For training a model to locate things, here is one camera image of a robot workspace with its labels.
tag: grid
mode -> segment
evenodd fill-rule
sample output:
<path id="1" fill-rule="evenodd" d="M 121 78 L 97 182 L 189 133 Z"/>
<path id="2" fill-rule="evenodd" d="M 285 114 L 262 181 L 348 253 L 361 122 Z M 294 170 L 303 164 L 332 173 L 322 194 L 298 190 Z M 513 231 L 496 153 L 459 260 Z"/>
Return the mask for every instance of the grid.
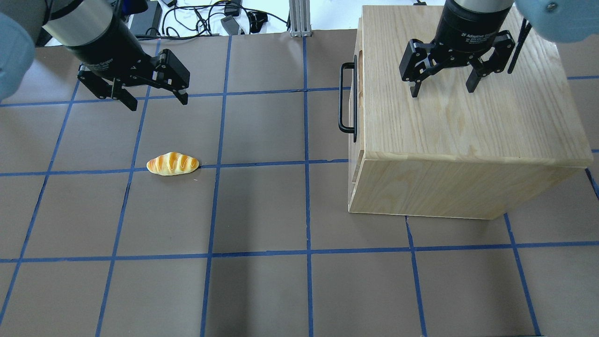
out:
<path id="1" fill-rule="evenodd" d="M 211 264 L 214 258 L 230 258 L 230 257 L 256 257 L 256 256 L 278 256 L 278 255 L 302 255 L 306 257 L 307 264 L 307 302 L 308 302 L 308 331 L 309 336 L 314 336 L 314 313 L 313 313 L 313 292 L 312 292 L 312 255 L 315 254 L 368 254 L 368 253 L 376 253 L 376 252 L 409 252 L 411 254 L 412 261 L 412 271 L 413 271 L 413 279 L 415 284 L 415 293 L 416 300 L 418 303 L 418 312 L 420 318 L 420 328 L 422 331 L 422 336 L 427 336 L 426 331 L 426 321 L 425 321 L 425 312 L 423 307 L 422 300 L 422 292 L 420 289 L 420 280 L 418 273 L 418 263 L 417 263 L 417 253 L 418 252 L 427 252 L 427 251 L 465 251 L 465 250 L 483 250 L 483 249 L 511 249 L 513 251 L 513 255 L 516 261 L 516 265 L 518 267 L 519 276 L 522 283 L 522 289 L 526 298 L 526 302 L 528 305 L 528 310 L 530 313 L 530 319 L 532 321 L 535 334 L 540 336 L 541 329 L 537 322 L 537 318 L 535 315 L 533 301 L 531 300 L 530 293 L 528 291 L 527 281 L 525 277 L 525 271 L 522 267 L 522 263 L 520 261 L 519 256 L 519 248 L 543 248 L 543 247 L 565 247 L 565 246 L 598 246 L 599 241 L 569 241 L 569 242 L 543 242 L 543 243 L 517 243 L 512 232 L 512 227 L 510 223 L 510 218 L 508 214 L 504 215 L 504 222 L 506 225 L 506 231 L 509 235 L 510 244 L 489 244 L 489 245 L 448 245 L 448 246 L 415 246 L 413 236 L 410 230 L 409 218 L 405 216 L 402 219 L 402 222 L 405 223 L 406 231 L 409 240 L 409 246 L 400 246 L 400 247 L 383 247 L 383 248 L 342 248 L 342 249 L 312 249 L 311 247 L 311 231 L 310 231 L 310 166 L 316 164 L 329 164 L 329 163 L 347 163 L 347 159 L 336 159 L 336 160 L 311 160 L 309 156 L 308 150 L 308 93 L 315 91 L 336 91 L 338 88 L 309 88 L 308 87 L 308 71 L 307 71 L 307 44 L 306 37 L 302 40 L 302 61 L 303 61 L 303 88 L 301 89 L 291 89 L 291 90 L 272 90 L 272 91 L 247 91 L 247 92 L 228 92 L 228 79 L 229 79 L 229 64 L 231 60 L 231 44 L 232 38 L 228 39 L 227 46 L 227 56 L 226 56 L 226 68 L 225 68 L 225 84 L 223 87 L 223 91 L 221 93 L 216 94 L 193 94 L 190 97 L 222 97 L 222 112 L 220 119 L 220 137 L 219 137 L 219 147 L 218 147 L 218 157 L 217 163 L 215 165 L 203 165 L 201 168 L 204 169 L 216 169 L 216 178 L 214 183 L 214 193 L 213 193 L 213 204 L 212 204 L 212 214 L 211 214 L 211 223 L 210 223 L 210 238 L 208 243 L 208 252 L 202 254 L 165 254 L 165 255 L 117 255 L 117 248 L 119 246 L 120 233 L 123 225 L 123 220 L 125 217 L 127 201 L 129 197 L 129 190 L 131 187 L 133 176 L 136 172 L 147 171 L 145 167 L 136 167 L 136 159 L 137 159 L 137 150 L 140 144 L 141 132 L 144 126 L 144 118 L 146 115 L 146 109 L 149 100 L 160 100 L 165 98 L 170 98 L 170 96 L 150 96 L 150 88 L 147 89 L 145 97 L 139 97 L 139 99 L 144 101 L 143 111 L 141 114 L 141 119 L 139 123 L 139 129 L 137 133 L 137 138 L 135 141 L 135 147 L 133 151 L 133 156 L 131 159 L 130 168 L 116 169 L 116 170 L 73 170 L 73 171 L 53 171 L 52 167 L 54 164 L 54 160 L 56 158 L 56 154 L 58 152 L 60 142 L 62 140 L 62 136 L 65 131 L 66 123 L 69 118 L 69 114 L 71 108 L 74 104 L 80 103 L 94 103 L 94 102 L 103 102 L 104 100 L 75 100 L 75 95 L 78 90 L 79 82 L 75 85 L 74 91 L 71 96 L 70 101 L 56 101 L 56 102 L 47 102 L 47 103 L 17 103 L 17 104 L 0 104 L 0 107 L 12 107 L 12 106 L 38 106 L 38 105 L 54 105 L 54 104 L 68 104 L 68 109 L 66 111 L 66 115 L 62 122 L 62 127 L 60 129 L 60 133 L 58 139 L 56 141 L 56 146 L 52 153 L 52 158 L 48 165 L 48 169 L 46 171 L 35 171 L 35 172 L 15 172 L 15 173 L 0 173 L 0 177 L 3 176 L 44 176 L 44 182 L 35 205 L 34 212 L 32 214 L 31 222 L 27 229 L 27 235 L 25 237 L 25 241 L 20 251 L 19 258 L 4 258 L 0 259 L 0 263 L 16 263 L 16 268 L 14 270 L 10 286 L 8 288 L 7 295 L 5 297 L 4 303 L 2 305 L 2 310 L 0 312 L 0 324 L 4 318 L 4 315 L 7 310 L 7 306 L 10 303 L 11 293 L 14 288 L 15 281 L 17 279 L 17 275 L 19 274 L 19 269 L 23 263 L 44 263 L 44 262 L 56 262 L 56 261 L 109 261 L 110 268 L 108 270 L 108 276 L 106 280 L 100 315 L 98 317 L 98 324 L 96 328 L 96 337 L 100 336 L 102 329 L 102 322 L 104 318 L 104 312 L 107 306 L 108 294 L 110 292 L 110 285 L 112 274 L 114 270 L 114 264 L 116 261 L 125 261 L 125 260 L 169 260 L 169 259 L 188 259 L 188 258 L 204 258 L 207 261 L 207 267 L 205 271 L 205 285 L 204 285 L 204 297 L 202 303 L 202 316 L 198 318 L 199 324 L 201 326 L 201 336 L 205 336 L 205 326 L 207 319 L 207 310 L 208 310 L 208 294 L 210 292 L 210 275 L 211 275 Z M 156 54 L 158 53 L 160 48 L 160 41 L 156 46 Z M 597 79 L 599 76 L 575 76 L 569 77 L 570 80 L 587 80 L 587 79 Z M 263 162 L 263 163 L 237 163 L 237 164 L 223 164 L 222 163 L 222 150 L 223 150 L 223 133 L 225 129 L 225 111 L 226 111 L 226 101 L 228 96 L 232 95 L 260 95 L 260 94 L 279 94 L 279 93 L 291 93 L 291 92 L 302 92 L 303 94 L 303 102 L 304 102 L 304 160 L 303 161 L 273 161 L 273 162 Z M 599 149 L 593 149 L 593 153 L 599 153 Z M 252 166 L 286 166 L 286 165 L 303 165 L 305 171 L 305 232 L 306 232 L 306 245 L 305 249 L 301 250 L 281 250 L 281 251 L 247 251 L 247 252 L 227 252 L 227 253 L 216 253 L 213 252 L 214 247 L 214 230 L 216 224 L 216 210 L 217 210 L 217 199 L 219 193 L 219 179 L 220 179 L 220 169 L 225 167 L 252 167 Z M 123 197 L 122 209 L 120 211 L 119 223 L 116 231 L 116 237 L 114 239 L 114 245 L 112 254 L 110 256 L 90 256 L 90 257 L 47 257 L 47 258 L 26 258 L 25 251 L 27 249 L 29 237 L 35 225 L 35 220 L 37 217 L 37 212 L 40 207 L 41 200 L 44 197 L 44 191 L 46 189 L 47 181 L 50 176 L 53 175 L 72 175 L 72 174 L 113 174 L 113 173 L 128 173 L 128 182 L 125 190 L 125 195 Z M 589 183 L 591 184 L 595 195 L 599 199 L 599 186 L 597 185 L 595 179 L 593 178 L 591 172 L 586 169 L 586 175 L 588 177 Z"/>

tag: croissant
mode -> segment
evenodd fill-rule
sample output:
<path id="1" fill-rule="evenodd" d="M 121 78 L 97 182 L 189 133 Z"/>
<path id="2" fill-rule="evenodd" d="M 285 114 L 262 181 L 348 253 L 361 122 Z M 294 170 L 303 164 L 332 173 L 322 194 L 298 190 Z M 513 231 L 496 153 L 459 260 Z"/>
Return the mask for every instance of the croissant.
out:
<path id="1" fill-rule="evenodd" d="M 150 160 L 146 167 L 154 174 L 176 176 L 195 171 L 199 167 L 199 161 L 188 155 L 169 152 Z"/>

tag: wooden drawer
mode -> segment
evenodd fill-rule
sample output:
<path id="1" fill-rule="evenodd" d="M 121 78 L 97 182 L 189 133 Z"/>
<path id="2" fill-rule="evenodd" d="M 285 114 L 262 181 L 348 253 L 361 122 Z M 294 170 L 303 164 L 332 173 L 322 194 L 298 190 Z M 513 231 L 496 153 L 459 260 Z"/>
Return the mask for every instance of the wooden drawer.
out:
<path id="1" fill-rule="evenodd" d="M 592 162 L 557 48 L 534 30 L 513 74 L 469 94 L 470 67 L 443 70 L 411 97 L 398 69 L 404 49 L 432 40 L 442 9 L 362 8 L 350 212 L 493 219 Z M 517 35 L 521 20 L 514 8 L 503 29 Z"/>

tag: metal handle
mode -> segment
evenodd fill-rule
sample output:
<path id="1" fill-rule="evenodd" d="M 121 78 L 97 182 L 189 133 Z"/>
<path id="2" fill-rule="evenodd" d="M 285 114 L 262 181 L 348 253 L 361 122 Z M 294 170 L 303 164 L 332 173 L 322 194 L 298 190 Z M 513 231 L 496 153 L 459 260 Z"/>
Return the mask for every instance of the metal handle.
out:
<path id="1" fill-rule="evenodd" d="M 339 130 L 344 133 L 353 133 L 353 142 L 358 139 L 358 58 L 353 56 L 353 62 L 346 62 L 339 70 Z M 343 71 L 353 69 L 353 127 L 343 125 Z"/>

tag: blue grid line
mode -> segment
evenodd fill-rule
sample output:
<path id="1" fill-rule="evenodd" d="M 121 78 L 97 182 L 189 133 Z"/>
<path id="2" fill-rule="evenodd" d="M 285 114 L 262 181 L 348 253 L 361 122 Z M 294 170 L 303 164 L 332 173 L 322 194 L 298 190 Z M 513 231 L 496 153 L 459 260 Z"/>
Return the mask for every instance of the blue grid line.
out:
<path id="1" fill-rule="evenodd" d="M 158 55 L 158 51 L 160 50 L 160 41 L 156 43 L 156 50 L 154 55 Z M 102 330 L 102 322 L 104 320 L 104 312 L 106 311 L 106 304 L 108 302 L 108 293 L 110 292 L 110 284 L 112 282 L 112 274 L 114 272 L 114 262 L 116 257 L 116 252 L 119 248 L 120 234 L 123 228 L 123 221 L 125 219 L 125 211 L 127 209 L 127 201 L 129 200 L 129 192 L 131 190 L 131 182 L 133 181 L 133 173 L 135 170 L 135 160 L 137 159 L 137 151 L 140 147 L 141 140 L 141 132 L 144 127 L 144 120 L 146 118 L 146 111 L 148 108 L 148 97 L 150 96 L 150 86 L 146 89 L 146 97 L 144 97 L 144 107 L 141 111 L 140 117 L 140 126 L 137 129 L 137 137 L 135 139 L 135 147 L 133 148 L 133 155 L 131 156 L 131 167 L 129 168 L 129 178 L 127 180 L 127 187 L 125 189 L 125 195 L 123 196 L 123 206 L 120 211 L 119 223 L 116 228 L 116 235 L 114 236 L 114 245 L 112 251 L 112 259 L 110 260 L 110 267 L 108 268 L 108 276 L 106 277 L 106 286 L 104 287 L 104 295 L 102 297 L 102 305 L 100 306 L 100 314 L 98 315 L 98 325 L 96 326 L 96 337 L 100 336 L 100 332 Z"/>
<path id="2" fill-rule="evenodd" d="M 599 246 L 599 241 L 570 241 L 570 242 L 539 242 L 539 243 L 517 243 L 518 248 L 547 248 L 547 247 L 581 247 Z M 425 251 L 473 251 L 483 249 L 512 249 L 511 244 L 499 245 L 464 245 L 464 246 L 415 246 L 416 252 Z M 311 249 L 312 255 L 327 254 L 369 254 L 386 252 L 411 252 L 410 247 L 379 247 L 379 248 L 331 248 Z M 248 251 L 248 252 L 225 252 L 213 253 L 213 258 L 228 257 L 251 257 L 251 256 L 278 256 L 278 255 L 306 255 L 306 249 L 288 251 Z M 25 257 L 22 263 L 43 263 L 59 261 L 111 261 L 111 260 L 176 260 L 184 258 L 207 258 L 208 253 L 192 254 L 161 254 L 161 255 L 117 255 L 117 256 L 82 256 L 82 257 Z M 0 263 L 16 263 L 19 258 L 0 258 Z"/>
<path id="3" fill-rule="evenodd" d="M 408 224 L 408 217 L 406 219 L 406 230 L 408 232 L 408 243 L 410 244 L 410 252 L 412 255 L 412 271 L 414 273 L 414 286 L 416 289 L 416 301 L 418 303 L 418 316 L 420 316 L 420 329 L 422 336 L 427 337 L 426 333 L 426 321 L 424 319 L 424 306 L 422 304 L 422 292 L 420 291 L 420 277 L 418 276 L 418 264 L 416 262 L 416 249 L 414 248 L 414 237 L 412 231 L 410 231 L 410 224 Z"/>
<path id="4" fill-rule="evenodd" d="M 46 185 L 48 184 L 48 178 L 50 177 L 48 172 L 52 171 L 52 166 L 54 165 L 54 160 L 56 159 L 56 154 L 58 153 L 58 147 L 60 146 L 60 141 L 62 140 L 62 136 L 65 133 L 66 122 L 68 121 L 69 115 L 71 114 L 71 109 L 73 107 L 72 103 L 75 100 L 75 95 L 77 94 L 78 88 L 79 88 L 79 81 L 77 81 L 75 83 L 75 88 L 73 89 L 73 93 L 71 95 L 71 101 L 69 102 L 69 106 L 66 109 L 65 118 L 62 121 L 62 125 L 60 126 L 60 132 L 58 134 L 58 138 L 56 139 L 56 144 L 54 145 L 54 151 L 52 152 L 52 157 L 50 158 L 50 163 L 48 164 L 48 170 L 44 177 L 44 183 L 41 186 L 40 194 L 39 194 L 38 200 L 35 204 L 35 208 L 34 208 L 32 216 L 31 216 L 31 221 L 29 222 L 29 227 L 27 228 L 27 234 L 25 235 L 25 240 L 23 241 L 23 246 L 21 247 L 19 259 L 17 261 L 17 265 L 14 268 L 13 277 L 10 280 L 10 285 L 8 286 L 8 291 L 6 293 L 6 297 L 4 298 L 4 303 L 2 304 L 2 310 L 0 311 L 0 325 L 2 325 L 2 321 L 4 319 L 4 315 L 6 314 L 6 309 L 8 307 L 8 301 L 10 301 L 10 296 L 13 292 L 14 283 L 17 280 L 17 275 L 19 274 L 19 269 L 21 268 L 23 258 L 25 257 L 25 250 L 27 249 L 27 244 L 29 243 L 29 238 L 31 237 L 31 231 L 34 229 L 35 219 L 37 218 L 37 213 L 40 209 L 41 200 L 44 197 L 44 191 L 46 190 Z"/>
<path id="5" fill-rule="evenodd" d="M 312 242 L 310 231 L 310 147 L 308 139 L 308 56 L 305 36 L 302 37 L 302 63 L 304 68 L 305 247 L 308 285 L 308 336 L 314 337 L 314 306 L 312 302 Z"/>
<path id="6" fill-rule="evenodd" d="M 586 177 L 589 178 L 589 182 L 591 183 L 591 186 L 593 186 L 593 191 L 595 192 L 595 196 L 597 197 L 597 199 L 599 199 L 599 186 L 597 185 L 597 182 L 593 178 L 593 175 L 591 174 L 591 171 L 588 168 L 585 169 L 585 172 L 586 172 Z"/>
<path id="7" fill-rule="evenodd" d="M 210 274 L 212 270 L 212 256 L 214 250 L 214 229 L 216 226 L 216 209 L 219 196 L 220 184 L 220 165 L 223 157 L 223 137 L 225 133 L 225 115 L 226 115 L 226 93 L 229 86 L 229 66 L 231 64 L 231 44 L 232 37 L 229 36 L 229 41 L 226 51 L 225 63 L 225 84 L 223 85 L 223 101 L 220 111 L 220 135 L 219 135 L 219 153 L 216 160 L 216 174 L 214 178 L 214 196 L 212 198 L 212 218 L 210 220 L 210 238 L 208 239 L 208 256 L 206 261 L 206 274 L 204 278 L 204 298 L 202 300 L 202 317 L 200 321 L 199 335 L 204 337 L 206 334 L 206 317 L 208 314 L 208 291 L 210 289 Z"/>
<path id="8" fill-rule="evenodd" d="M 348 86 L 343 87 L 343 90 L 350 90 Z M 302 89 L 282 89 L 282 90 L 264 90 L 264 91 L 238 91 L 238 92 L 208 92 L 204 94 L 189 94 L 189 97 L 220 97 L 220 96 L 240 96 L 240 95 L 263 95 L 263 94 L 288 94 L 292 92 L 311 92 L 311 91 L 336 91 L 338 87 L 326 87 L 326 88 L 302 88 Z M 148 96 L 148 97 L 135 97 L 138 100 L 168 100 L 174 99 L 174 96 L 160 95 L 160 96 Z M 101 102 L 112 102 L 112 100 L 79 100 L 73 101 L 73 104 L 82 103 L 101 103 Z M 58 104 L 71 104 L 70 101 L 56 101 L 56 102 L 34 102 L 34 103 L 8 103 L 0 104 L 0 107 L 28 107 L 28 106 L 52 106 Z"/>
<path id="9" fill-rule="evenodd" d="M 333 164 L 333 163 L 348 163 L 347 159 L 319 159 L 319 160 L 310 160 L 310 164 Z M 261 163 L 237 163 L 237 164 L 221 164 L 220 167 L 253 167 L 253 166 L 279 166 L 279 165 L 305 165 L 304 160 L 297 161 L 265 161 Z M 215 164 L 201 165 L 199 169 L 215 169 Z M 36 171 L 36 172 L 8 172 L 8 173 L 0 173 L 0 177 L 14 177 L 14 176 L 45 176 L 49 174 L 50 176 L 57 175 L 75 175 L 75 174 L 113 174 L 113 173 L 129 173 L 129 172 L 147 172 L 148 169 L 146 167 L 136 167 L 131 170 L 131 168 L 121 168 L 114 170 L 74 170 L 74 171 Z"/>
<path id="10" fill-rule="evenodd" d="M 594 79 L 599 79 L 598 75 L 594 75 L 594 76 L 569 76 L 568 77 L 569 80 L 594 80 Z"/>
<path id="11" fill-rule="evenodd" d="M 537 322 L 537 316 L 534 313 L 533 300 L 530 298 L 530 293 L 528 292 L 528 285 L 526 282 L 526 277 L 524 276 L 524 268 L 522 268 L 522 262 L 520 261 L 520 254 L 518 253 L 518 247 L 516 246 L 516 239 L 514 238 L 514 233 L 512 232 L 512 224 L 510 223 L 510 218 L 507 216 L 507 213 L 503 215 L 503 218 L 506 221 L 507 233 L 510 236 L 510 242 L 512 243 L 512 250 L 514 251 L 514 257 L 516 258 L 516 265 L 518 266 L 518 273 L 520 274 L 520 281 L 522 282 L 522 289 L 524 291 L 524 297 L 526 297 L 526 303 L 528 305 L 528 312 L 530 313 L 530 318 L 533 321 L 534 333 L 537 336 L 541 336 L 541 330 L 539 329 L 539 323 Z"/>

